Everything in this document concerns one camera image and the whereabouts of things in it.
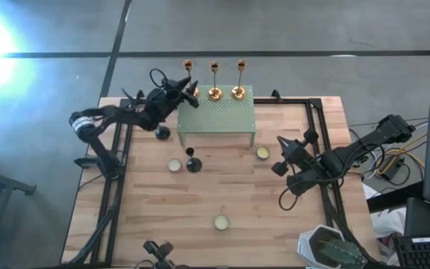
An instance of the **cactus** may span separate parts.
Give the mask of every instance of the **cactus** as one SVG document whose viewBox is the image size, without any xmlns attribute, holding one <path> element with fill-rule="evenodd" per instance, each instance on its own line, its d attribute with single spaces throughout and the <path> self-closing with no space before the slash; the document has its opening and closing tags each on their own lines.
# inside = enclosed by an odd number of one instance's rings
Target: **cactus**
<svg viewBox="0 0 430 269">
<path fill-rule="evenodd" d="M 366 258 L 353 243 L 339 239 L 321 242 L 324 246 L 320 252 L 341 264 L 343 268 L 362 269 L 367 263 Z"/>
</svg>

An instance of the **cable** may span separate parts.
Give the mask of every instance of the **cable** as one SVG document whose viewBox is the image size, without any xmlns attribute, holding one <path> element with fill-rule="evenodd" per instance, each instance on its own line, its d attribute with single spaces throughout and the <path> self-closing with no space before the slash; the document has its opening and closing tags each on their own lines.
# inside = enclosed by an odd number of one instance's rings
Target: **cable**
<svg viewBox="0 0 430 269">
<path fill-rule="evenodd" d="M 339 188 L 343 187 L 343 185 L 344 185 L 344 177 L 341 178 L 341 183 L 340 183 Z"/>
<path fill-rule="evenodd" d="M 386 149 L 391 148 L 393 145 L 394 145 L 394 144 L 391 144 L 391 145 L 387 146 L 387 148 L 386 148 Z M 373 161 L 373 162 L 372 162 L 372 164 L 370 165 L 370 169 L 369 169 L 369 170 L 367 170 L 367 171 L 363 172 L 363 174 L 368 173 L 368 172 L 373 172 L 373 173 L 371 174 L 371 176 L 368 176 L 368 177 L 367 177 L 368 179 L 371 179 L 372 177 L 374 177 L 374 175 L 376 174 L 377 169 L 379 169 L 379 168 L 380 168 L 380 166 L 381 166 L 380 164 L 376 165 L 376 162 L 378 161 L 379 157 L 381 157 L 381 164 L 382 164 L 382 163 L 384 163 L 384 158 L 386 157 L 386 152 L 385 152 L 385 150 L 386 150 L 386 149 L 384 149 L 384 147 L 382 147 L 382 146 L 380 146 L 380 147 L 379 147 L 379 149 L 381 150 L 381 155 L 380 155 L 380 156 L 377 156 L 377 157 L 374 159 L 374 161 Z"/>
<path fill-rule="evenodd" d="M 152 73 L 153 73 L 154 71 L 159 72 L 159 73 L 163 76 L 163 79 L 162 79 L 162 85 L 159 85 L 159 84 L 155 83 L 154 77 L 152 76 Z M 164 72 L 162 72 L 162 70 L 160 70 L 160 69 L 158 69 L 158 68 L 154 68 L 154 69 L 150 70 L 150 72 L 149 72 L 149 76 L 150 76 L 150 80 L 152 81 L 152 83 L 153 83 L 155 86 L 159 87 L 159 88 L 165 87 L 165 85 L 166 85 L 166 84 L 167 84 L 167 82 L 168 82 L 168 80 L 167 80 L 167 76 L 165 75 L 165 73 L 164 73 Z"/>
<path fill-rule="evenodd" d="M 409 166 L 406 165 L 406 164 L 403 164 L 402 166 L 406 167 L 408 169 L 408 175 L 406 176 L 406 178 L 402 182 L 400 182 L 400 183 L 394 183 L 392 181 L 387 180 L 387 182 L 389 184 L 394 185 L 394 186 L 402 186 L 402 185 L 404 185 L 409 180 L 409 177 L 411 176 L 411 168 L 409 168 Z"/>
<path fill-rule="evenodd" d="M 298 195 L 295 195 L 295 200 L 294 200 L 294 202 L 293 202 L 293 204 L 291 204 L 290 205 L 290 207 L 287 207 L 287 208 L 285 208 L 282 204 L 281 204 L 281 199 L 283 198 L 283 196 L 284 196 L 284 194 L 285 193 L 287 193 L 287 191 L 289 191 L 290 190 L 290 188 L 285 188 L 282 192 L 281 192 L 281 194 L 280 194 L 280 196 L 278 197 L 278 206 L 282 209 L 282 210 L 284 210 L 284 211 L 289 211 L 289 210 L 291 210 L 291 209 L 293 209 L 294 207 L 295 207 L 295 205 L 296 205 L 296 203 L 298 202 Z"/>
<path fill-rule="evenodd" d="M 421 167 L 421 165 L 417 162 L 414 161 L 414 163 L 417 165 L 417 168 L 419 168 L 419 174 L 421 175 L 421 181 L 424 181 L 424 171 L 423 171 L 423 167 Z"/>
<path fill-rule="evenodd" d="M 134 266 L 134 269 L 138 268 L 139 265 L 141 265 L 144 262 L 148 262 L 152 266 L 152 268 L 154 268 L 154 266 L 155 266 L 153 261 L 145 259 L 145 260 L 142 260 L 142 261 L 136 263 L 136 265 Z"/>
<path fill-rule="evenodd" d="M 415 150 L 415 149 L 417 149 L 417 148 L 421 147 L 421 146 L 422 146 L 422 145 L 424 145 L 425 143 L 427 143 L 427 141 L 424 141 L 424 142 L 420 143 L 419 145 L 415 146 L 415 147 L 414 147 L 414 148 L 412 148 L 412 149 L 409 149 L 409 150 L 408 150 L 408 151 L 406 151 L 406 152 L 411 152 L 411 151 L 413 151 L 413 150 Z"/>
<path fill-rule="evenodd" d="M 393 153 L 396 153 L 395 155 L 393 155 L 392 157 L 390 157 L 390 162 L 389 162 L 389 164 L 391 164 L 391 163 L 393 163 L 397 158 L 398 158 L 398 156 L 401 156 L 401 155 L 407 155 L 407 156 L 409 156 L 409 157 L 411 157 L 412 159 L 413 159 L 413 161 L 414 162 L 417 162 L 422 168 L 424 168 L 424 163 L 420 160 L 420 159 L 418 159 L 418 157 L 416 157 L 415 155 L 413 155 L 413 154 L 411 154 L 411 153 L 409 153 L 409 152 L 407 152 L 407 151 L 405 151 L 405 150 L 403 150 L 403 149 L 391 149 L 391 150 L 389 150 L 389 151 L 387 151 L 387 153 L 391 153 L 391 152 L 393 152 Z M 382 173 L 379 169 L 377 169 L 376 170 L 376 172 L 379 174 L 379 175 L 382 175 L 382 174 L 384 174 L 384 173 Z"/>
<path fill-rule="evenodd" d="M 291 170 L 293 171 L 293 174 L 295 174 L 295 167 L 293 166 L 293 164 L 289 164 L 291 166 Z"/>
<path fill-rule="evenodd" d="M 361 137 L 359 137 L 358 133 L 355 132 L 353 129 L 348 129 L 351 133 L 353 133 L 356 136 L 356 139 L 360 140 Z"/>
<path fill-rule="evenodd" d="M 416 130 L 417 130 L 417 129 L 420 129 L 424 126 L 427 126 L 428 124 L 429 124 L 429 121 L 426 120 L 425 122 L 421 122 L 421 123 L 416 124 L 414 127 L 416 127 Z"/>
<path fill-rule="evenodd" d="M 416 138 L 416 139 L 414 139 L 413 141 L 411 141 L 410 143 L 408 143 L 407 145 L 404 145 L 400 150 L 404 150 L 405 148 L 407 148 L 408 146 L 410 146 L 410 145 L 412 145 L 413 143 L 416 143 L 417 141 L 419 141 L 419 140 L 421 140 L 421 139 L 423 139 L 424 137 L 426 137 L 427 136 L 427 133 L 425 133 L 425 134 L 423 134 L 423 135 L 421 135 L 420 137 L 418 137 L 418 138 Z M 389 170 L 389 168 L 394 164 L 394 162 L 397 160 L 397 158 L 394 158 L 394 159 L 392 159 L 390 162 L 389 162 L 389 164 L 387 164 L 385 167 L 384 167 L 384 169 L 383 170 L 381 170 L 381 171 L 379 171 L 378 170 L 378 173 L 380 173 L 380 174 L 384 174 L 384 173 L 386 173 L 386 171 L 387 170 Z"/>
<path fill-rule="evenodd" d="M 100 175 L 96 176 L 95 178 L 93 178 L 93 179 L 89 180 L 88 182 L 84 182 L 81 186 L 79 186 L 78 191 L 80 191 L 80 190 L 82 189 L 82 187 L 84 187 L 85 185 L 87 185 L 87 184 L 89 184 L 89 183 L 93 182 L 94 180 L 96 180 L 96 179 L 100 178 L 101 176 L 103 176 L 103 174 L 100 174 Z"/>
<path fill-rule="evenodd" d="M 406 122 L 413 121 L 413 120 L 427 120 L 428 117 L 422 117 L 422 118 L 415 118 L 415 119 L 408 119 L 404 120 Z M 355 127 L 355 126 L 366 126 L 366 125 L 378 125 L 379 123 L 356 123 L 356 124 L 350 124 L 348 127 Z"/>
</svg>

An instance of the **floor tile line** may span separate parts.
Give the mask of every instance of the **floor tile line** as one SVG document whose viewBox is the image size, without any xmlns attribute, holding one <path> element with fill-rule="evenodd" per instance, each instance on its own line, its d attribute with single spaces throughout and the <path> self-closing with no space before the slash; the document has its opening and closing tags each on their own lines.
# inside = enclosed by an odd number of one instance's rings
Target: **floor tile line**
<svg viewBox="0 0 430 269">
<path fill-rule="evenodd" d="M 107 71 L 102 82 L 101 93 L 99 98 L 107 97 L 109 94 L 110 83 L 112 82 L 113 72 L 116 69 L 117 55 L 122 44 L 122 38 L 124 36 L 125 26 L 127 25 L 128 12 L 131 8 L 132 0 L 125 0 L 124 8 L 120 16 L 119 27 L 117 28 L 116 39 L 113 42 L 112 53 L 109 58 L 109 64 L 107 65 Z"/>
<path fill-rule="evenodd" d="M 119 52 L 122 36 L 114 42 L 112 52 L 11 52 L 3 58 L 212 58 L 212 57 L 409 57 L 430 56 L 430 50 L 384 51 L 185 51 L 185 52 Z"/>
</svg>

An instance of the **concrete floor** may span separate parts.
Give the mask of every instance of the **concrete floor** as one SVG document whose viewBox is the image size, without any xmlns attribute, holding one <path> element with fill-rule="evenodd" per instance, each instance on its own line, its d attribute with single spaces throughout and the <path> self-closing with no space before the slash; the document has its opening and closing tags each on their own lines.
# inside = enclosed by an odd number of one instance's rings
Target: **concrete floor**
<svg viewBox="0 0 430 269">
<path fill-rule="evenodd" d="M 0 0 L 0 52 L 111 52 L 125 0 Z M 121 52 L 250 50 L 430 50 L 430 1 L 134 1 Z M 193 58 L 193 77 L 236 83 L 238 58 Z M 341 96 L 360 135 L 386 114 L 427 117 L 430 56 L 244 58 L 256 96 Z M 109 96 L 153 88 L 148 73 L 185 75 L 182 58 L 120 58 Z M 15 193 L 0 231 L 0 268 L 56 265 L 87 146 L 68 116 L 96 106 L 108 58 L 0 60 L 0 174 L 37 193 Z M 424 158 L 425 148 L 415 153 Z M 420 180 L 413 169 L 410 182 Z M 385 183 L 367 183 L 381 190 Z"/>
</svg>

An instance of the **table leg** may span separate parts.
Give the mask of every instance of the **table leg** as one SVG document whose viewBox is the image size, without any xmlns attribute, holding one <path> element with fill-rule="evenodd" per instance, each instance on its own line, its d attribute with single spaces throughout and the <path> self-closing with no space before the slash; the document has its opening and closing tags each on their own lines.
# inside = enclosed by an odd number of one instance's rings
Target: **table leg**
<svg viewBox="0 0 430 269">
<path fill-rule="evenodd" d="M 254 142 L 255 142 L 255 133 L 250 133 L 250 147 L 253 146 Z"/>
<path fill-rule="evenodd" d="M 185 134 L 178 133 L 178 140 L 182 146 L 185 146 Z"/>
<path fill-rule="evenodd" d="M 0 184 L 4 186 L 9 186 L 20 191 L 24 191 L 24 193 L 28 195 L 33 194 L 36 190 L 35 185 L 27 185 L 15 179 L 9 179 L 5 176 L 0 176 Z"/>
</svg>

